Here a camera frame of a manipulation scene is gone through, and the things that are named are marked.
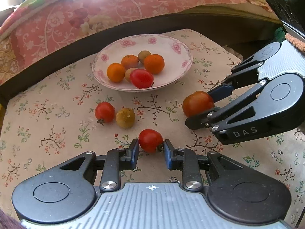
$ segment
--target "table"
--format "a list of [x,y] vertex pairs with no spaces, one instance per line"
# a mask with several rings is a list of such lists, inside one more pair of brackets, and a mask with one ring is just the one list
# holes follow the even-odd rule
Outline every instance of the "table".
[[[168,87],[154,92],[126,93],[108,89],[93,77],[90,63],[96,54],[57,71],[11,99],[0,141],[0,207],[16,218],[11,203],[14,187],[85,151],[106,154],[127,148],[141,130],[151,128],[178,147],[197,154],[221,152],[283,182],[291,191],[292,205],[286,216],[291,226],[303,209],[305,143],[295,129],[267,138],[223,146],[208,129],[192,131],[185,126],[182,102],[197,90],[208,91],[230,74],[239,59],[205,36],[189,30],[165,33],[184,42],[194,60],[188,73]],[[217,106],[224,106],[248,87],[237,90]],[[115,122],[96,123],[94,109],[101,101],[116,108],[133,108],[136,123],[122,129]],[[101,172],[96,184],[99,184]],[[166,170],[163,153],[141,152],[136,169],[121,172],[122,182],[174,182],[180,171]]]

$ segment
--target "ribbed gray surface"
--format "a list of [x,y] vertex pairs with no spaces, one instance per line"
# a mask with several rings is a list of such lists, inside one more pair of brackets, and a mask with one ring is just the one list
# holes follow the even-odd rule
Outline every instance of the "ribbed gray surface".
[[279,51],[258,68],[258,78],[274,79],[284,73],[297,73],[305,78],[305,55],[287,40]]
[[[58,225],[23,220],[22,225],[27,229],[253,229],[221,218],[201,194],[186,192],[178,183],[126,183],[117,192],[102,194],[80,218]],[[255,227],[285,228],[281,222]]]

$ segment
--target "plate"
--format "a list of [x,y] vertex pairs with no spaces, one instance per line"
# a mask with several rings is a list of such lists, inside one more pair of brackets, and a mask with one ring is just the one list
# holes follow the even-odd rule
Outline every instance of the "plate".
[[[112,63],[121,63],[124,56],[138,56],[140,51],[159,54],[164,58],[164,69],[154,75],[154,84],[150,88],[138,89],[123,79],[113,83],[107,77],[107,68]],[[140,34],[117,40],[101,50],[92,63],[92,72],[96,80],[110,88],[125,92],[146,92],[165,87],[183,77],[191,68],[193,56],[189,48],[181,41],[159,34]]]

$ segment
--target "bedspread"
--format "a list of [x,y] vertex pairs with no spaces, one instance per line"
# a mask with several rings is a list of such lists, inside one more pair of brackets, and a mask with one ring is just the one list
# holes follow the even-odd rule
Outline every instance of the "bedspread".
[[39,59],[96,32],[206,4],[264,0],[26,0],[0,27],[0,84]]

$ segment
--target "circular cap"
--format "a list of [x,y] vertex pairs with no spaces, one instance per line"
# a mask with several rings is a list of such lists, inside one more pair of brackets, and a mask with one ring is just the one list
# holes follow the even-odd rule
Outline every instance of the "circular cap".
[[37,200],[46,203],[59,202],[69,195],[69,188],[62,183],[44,183],[34,190]]
[[221,216],[254,225],[283,219],[291,194],[281,182],[247,167],[221,172],[209,186],[207,200]]
[[212,127],[212,131],[216,131],[218,129],[219,125],[215,125]]
[[264,49],[264,51],[262,52],[262,54],[264,56],[268,55],[270,52],[273,51],[273,47],[272,46],[269,46],[268,48]]
[[246,182],[237,184],[233,189],[234,195],[246,202],[261,202],[268,198],[269,190],[266,185]]
[[265,85],[265,84],[266,84],[266,80],[262,80],[262,81],[259,82],[260,86]]
[[117,186],[116,182],[113,181],[106,181],[102,184],[102,187],[105,189],[113,189]]
[[199,188],[201,186],[201,183],[197,182],[197,181],[189,181],[189,182],[186,183],[186,186],[188,188],[191,188],[191,189],[196,189],[196,188]]
[[275,101],[284,99],[290,93],[290,85],[286,83],[275,86],[271,91],[271,98]]

